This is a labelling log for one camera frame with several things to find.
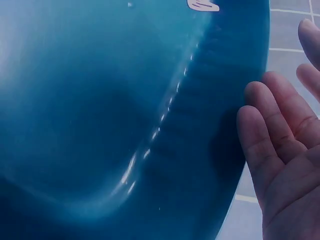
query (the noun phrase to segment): blue plastic object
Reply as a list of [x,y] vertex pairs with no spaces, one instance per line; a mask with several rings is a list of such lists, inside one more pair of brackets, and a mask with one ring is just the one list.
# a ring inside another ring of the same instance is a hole
[[0,238],[214,239],[268,0],[0,1]]

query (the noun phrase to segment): glossy surface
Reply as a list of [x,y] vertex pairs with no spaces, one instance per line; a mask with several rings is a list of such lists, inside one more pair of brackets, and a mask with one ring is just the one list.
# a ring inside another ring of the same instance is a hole
[[211,239],[268,1],[0,1],[4,239]]

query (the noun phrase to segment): hand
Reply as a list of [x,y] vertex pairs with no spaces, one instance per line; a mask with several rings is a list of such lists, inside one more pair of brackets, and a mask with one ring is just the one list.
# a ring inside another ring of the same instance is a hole
[[[312,65],[297,76],[320,101],[320,30],[300,23]],[[239,139],[262,210],[264,240],[320,239],[320,120],[281,75],[268,72],[245,89],[237,116]]]

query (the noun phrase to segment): finger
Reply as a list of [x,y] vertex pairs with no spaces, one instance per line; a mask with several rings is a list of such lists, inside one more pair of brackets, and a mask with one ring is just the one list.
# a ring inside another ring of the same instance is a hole
[[320,71],[320,29],[309,19],[300,22],[298,35],[310,62]]
[[277,156],[266,123],[255,107],[240,108],[237,128],[255,193],[263,208],[266,189],[285,165]]
[[295,139],[307,149],[320,144],[320,121],[292,84],[275,72],[265,74],[262,81],[272,92]]
[[273,147],[285,164],[307,150],[306,146],[295,139],[273,94],[265,84],[257,81],[249,83],[245,88],[245,99],[247,104],[261,113]]
[[320,103],[320,71],[310,64],[302,64],[297,68],[296,76]]

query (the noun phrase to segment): white sticker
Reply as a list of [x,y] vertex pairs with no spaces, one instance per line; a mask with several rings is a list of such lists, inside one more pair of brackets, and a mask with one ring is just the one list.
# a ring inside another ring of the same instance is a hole
[[187,0],[189,8],[200,12],[219,12],[218,5],[209,0]]

